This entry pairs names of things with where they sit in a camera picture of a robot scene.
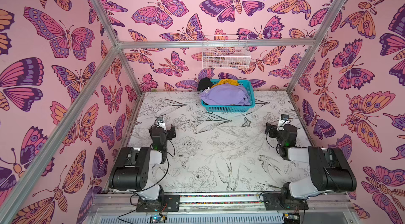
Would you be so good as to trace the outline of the lavender purple t-shirt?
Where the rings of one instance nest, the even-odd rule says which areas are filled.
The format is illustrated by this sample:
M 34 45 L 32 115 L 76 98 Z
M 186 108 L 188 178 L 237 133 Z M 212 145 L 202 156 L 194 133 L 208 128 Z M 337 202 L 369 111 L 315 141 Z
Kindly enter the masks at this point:
M 251 98 L 243 86 L 222 84 L 202 91 L 200 99 L 211 106 L 250 106 Z

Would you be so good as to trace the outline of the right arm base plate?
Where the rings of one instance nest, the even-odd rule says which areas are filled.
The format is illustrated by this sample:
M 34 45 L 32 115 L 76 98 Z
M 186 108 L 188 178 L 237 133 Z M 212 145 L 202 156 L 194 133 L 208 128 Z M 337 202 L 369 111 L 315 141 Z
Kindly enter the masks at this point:
M 265 209 L 270 210 L 308 210 L 309 206 L 304 199 L 295 199 L 282 195 L 281 193 L 264 192 L 260 196 Z

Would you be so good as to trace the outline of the teal plastic laundry basket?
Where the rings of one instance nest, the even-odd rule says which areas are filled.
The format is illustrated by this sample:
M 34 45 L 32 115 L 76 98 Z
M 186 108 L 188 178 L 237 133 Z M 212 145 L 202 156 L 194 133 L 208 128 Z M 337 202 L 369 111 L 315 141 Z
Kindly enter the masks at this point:
M 231 113 L 244 113 L 247 112 L 249 109 L 253 108 L 256 105 L 255 101 L 255 96 L 254 96 L 254 91 L 251 83 L 248 80 L 237 80 L 240 86 L 243 86 L 246 88 L 248 94 L 250 95 L 251 98 L 251 105 L 250 106 L 211 106 L 205 104 L 201 100 L 202 106 L 208 111 L 208 112 L 231 112 Z

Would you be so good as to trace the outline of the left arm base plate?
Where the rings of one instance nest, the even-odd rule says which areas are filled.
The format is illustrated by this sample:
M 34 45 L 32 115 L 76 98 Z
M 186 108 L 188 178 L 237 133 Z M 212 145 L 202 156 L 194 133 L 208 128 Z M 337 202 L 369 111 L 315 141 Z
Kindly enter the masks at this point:
M 179 207 L 180 195 L 166 194 L 159 196 L 157 200 L 139 198 L 136 212 L 178 212 Z

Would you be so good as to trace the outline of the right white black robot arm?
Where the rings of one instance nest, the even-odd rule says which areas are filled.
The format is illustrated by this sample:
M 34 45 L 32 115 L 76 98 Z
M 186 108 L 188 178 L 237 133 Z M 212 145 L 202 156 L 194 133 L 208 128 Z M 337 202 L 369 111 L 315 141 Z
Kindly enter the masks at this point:
M 266 123 L 265 135 L 277 140 L 279 156 L 291 162 L 309 165 L 309 176 L 287 182 L 281 188 L 281 201 L 304 201 L 325 192 L 353 192 L 357 181 L 339 148 L 297 147 L 297 127 Z

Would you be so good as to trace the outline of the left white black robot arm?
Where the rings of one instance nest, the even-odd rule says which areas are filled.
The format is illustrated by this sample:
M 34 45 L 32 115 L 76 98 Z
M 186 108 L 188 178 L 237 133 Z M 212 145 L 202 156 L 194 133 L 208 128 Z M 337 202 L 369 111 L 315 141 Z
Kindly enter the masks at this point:
M 109 188 L 121 192 L 130 191 L 146 203 L 162 204 L 165 193 L 159 182 L 149 180 L 154 166 L 168 164 L 167 143 L 176 137 L 172 125 L 169 130 L 160 125 L 149 129 L 152 144 L 149 147 L 135 149 L 122 148 L 110 173 Z

